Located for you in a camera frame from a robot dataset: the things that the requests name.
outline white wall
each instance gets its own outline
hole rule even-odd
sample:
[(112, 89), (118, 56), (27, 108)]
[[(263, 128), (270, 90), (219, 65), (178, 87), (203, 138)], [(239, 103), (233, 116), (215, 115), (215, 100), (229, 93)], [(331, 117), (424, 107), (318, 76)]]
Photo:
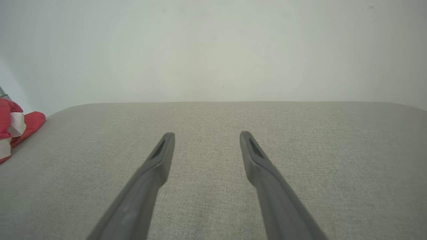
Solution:
[(32, 106), (29, 103), (27, 94), (22, 90), (21, 85), (16, 81), (12, 72), (0, 58), (0, 87), (16, 102), (24, 111), (24, 114), (32, 112)]
[(0, 57), (47, 115), (90, 102), (427, 109), (426, 0), (5, 0)]

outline fabric texture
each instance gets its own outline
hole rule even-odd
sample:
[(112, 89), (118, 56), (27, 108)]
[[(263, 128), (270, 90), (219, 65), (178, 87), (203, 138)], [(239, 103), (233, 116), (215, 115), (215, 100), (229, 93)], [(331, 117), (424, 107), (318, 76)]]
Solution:
[(12, 148), (14, 148), (20, 142), (24, 141), (33, 133), (35, 133), (35, 131), (37, 131), (46, 121), (46, 116), (38, 111), (25, 114), (23, 118), (26, 125), (26, 129), (19, 138), (12, 138), (12, 141), (10, 142), (10, 146)]
[(329, 239), (427, 239), (427, 112), (379, 102), (117, 103), (53, 114), (0, 165), (0, 239), (84, 239), (165, 132), (149, 239), (266, 239), (250, 131)]
[(0, 164), (10, 158), (10, 141), (25, 131), (21, 107), (13, 101), (0, 98)]

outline gray plastic arm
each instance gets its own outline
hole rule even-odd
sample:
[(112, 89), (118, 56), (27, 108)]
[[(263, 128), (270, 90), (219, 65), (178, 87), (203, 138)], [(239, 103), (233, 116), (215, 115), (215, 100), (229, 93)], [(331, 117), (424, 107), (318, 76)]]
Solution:
[(159, 188), (166, 182), (175, 134), (166, 133), (95, 226), (88, 240), (146, 239)]
[(246, 176), (257, 189), (268, 239), (326, 239), (250, 132), (241, 132), (240, 147)]

